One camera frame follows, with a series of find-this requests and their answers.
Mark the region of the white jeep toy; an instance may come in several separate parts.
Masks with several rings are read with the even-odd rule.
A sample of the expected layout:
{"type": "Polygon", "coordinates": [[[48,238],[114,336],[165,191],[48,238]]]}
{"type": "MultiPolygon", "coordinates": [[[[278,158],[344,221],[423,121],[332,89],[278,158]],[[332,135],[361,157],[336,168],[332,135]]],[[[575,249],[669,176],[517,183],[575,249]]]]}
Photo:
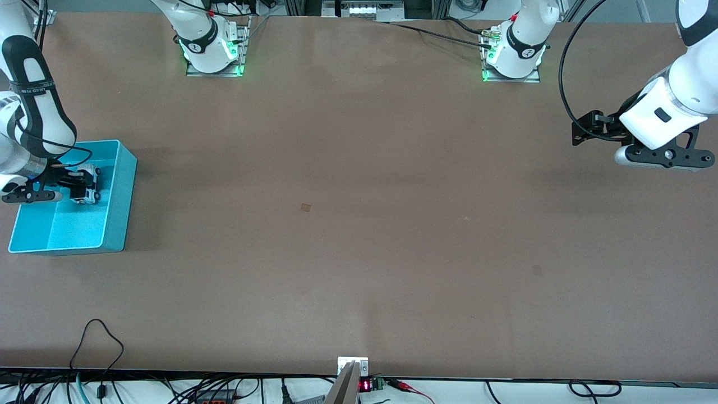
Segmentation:
{"type": "MultiPolygon", "coordinates": [[[[81,164],[79,168],[97,168],[94,164],[81,164]]],[[[100,170],[100,176],[96,181],[85,181],[86,184],[86,200],[85,201],[74,201],[75,204],[96,204],[100,200],[100,192],[99,192],[99,180],[101,177],[101,170],[100,170]]]]}

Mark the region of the turquoise plastic bin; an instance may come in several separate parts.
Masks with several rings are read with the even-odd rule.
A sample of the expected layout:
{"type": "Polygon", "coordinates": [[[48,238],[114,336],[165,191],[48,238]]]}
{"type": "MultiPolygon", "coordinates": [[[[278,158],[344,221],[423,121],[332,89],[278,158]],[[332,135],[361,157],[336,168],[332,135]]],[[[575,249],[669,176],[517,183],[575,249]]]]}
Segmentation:
{"type": "Polygon", "coordinates": [[[77,204],[69,191],[55,187],[62,200],[21,204],[8,252],[47,256],[87,255],[122,251],[131,210],[136,157],[119,140],[80,141],[59,161],[100,169],[95,204],[77,204]]]}

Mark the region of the lit silver control box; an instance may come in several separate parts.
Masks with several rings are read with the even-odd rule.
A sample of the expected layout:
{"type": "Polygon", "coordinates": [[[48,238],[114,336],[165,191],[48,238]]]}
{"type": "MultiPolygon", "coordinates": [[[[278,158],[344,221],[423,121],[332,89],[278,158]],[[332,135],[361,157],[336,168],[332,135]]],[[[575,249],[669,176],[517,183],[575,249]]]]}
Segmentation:
{"type": "Polygon", "coordinates": [[[403,0],[321,0],[320,16],[392,22],[406,15],[403,0]]]}

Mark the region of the white mounting plate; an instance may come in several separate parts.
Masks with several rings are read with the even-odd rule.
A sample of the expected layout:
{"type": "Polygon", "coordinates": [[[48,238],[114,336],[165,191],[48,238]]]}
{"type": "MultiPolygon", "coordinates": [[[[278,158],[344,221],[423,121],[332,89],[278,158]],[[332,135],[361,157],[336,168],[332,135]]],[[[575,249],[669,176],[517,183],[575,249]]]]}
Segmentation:
{"type": "Polygon", "coordinates": [[[369,373],[369,358],[366,356],[338,356],[337,360],[337,374],[341,373],[343,371],[344,366],[349,365],[350,363],[359,363],[359,369],[361,372],[362,378],[367,378],[369,373]]]}

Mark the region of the grey aluminium bar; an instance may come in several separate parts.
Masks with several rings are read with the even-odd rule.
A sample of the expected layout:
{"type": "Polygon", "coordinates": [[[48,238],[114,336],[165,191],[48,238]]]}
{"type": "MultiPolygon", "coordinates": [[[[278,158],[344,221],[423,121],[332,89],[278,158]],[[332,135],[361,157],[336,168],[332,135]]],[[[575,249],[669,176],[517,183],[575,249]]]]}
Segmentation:
{"type": "Polygon", "coordinates": [[[338,374],[323,404],[359,404],[358,384],[361,380],[359,363],[344,366],[338,374]]]}

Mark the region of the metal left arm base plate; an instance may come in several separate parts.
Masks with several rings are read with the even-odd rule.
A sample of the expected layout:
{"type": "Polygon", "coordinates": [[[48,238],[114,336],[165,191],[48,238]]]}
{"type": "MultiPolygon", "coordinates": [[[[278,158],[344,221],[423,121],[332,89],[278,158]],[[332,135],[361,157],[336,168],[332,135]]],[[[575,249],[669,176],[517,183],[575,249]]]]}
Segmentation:
{"type": "Polygon", "coordinates": [[[480,44],[488,48],[481,49],[482,81],[484,82],[540,82],[539,66],[546,44],[517,52],[505,39],[507,30],[501,25],[483,30],[478,36],[480,44]]]}

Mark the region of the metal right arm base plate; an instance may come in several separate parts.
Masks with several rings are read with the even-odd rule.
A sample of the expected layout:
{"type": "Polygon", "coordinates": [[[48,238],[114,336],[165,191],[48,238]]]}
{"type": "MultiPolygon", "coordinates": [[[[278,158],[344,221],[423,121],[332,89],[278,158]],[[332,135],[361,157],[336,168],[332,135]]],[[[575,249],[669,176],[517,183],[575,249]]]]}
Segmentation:
{"type": "Polygon", "coordinates": [[[217,36],[205,47],[205,53],[187,53],[187,48],[182,48],[187,77],[243,76],[254,18],[249,16],[246,21],[240,23],[219,20],[219,16],[213,17],[213,21],[218,25],[217,36]],[[200,67],[210,67],[210,71],[203,71],[193,64],[197,56],[200,57],[200,67]]]}

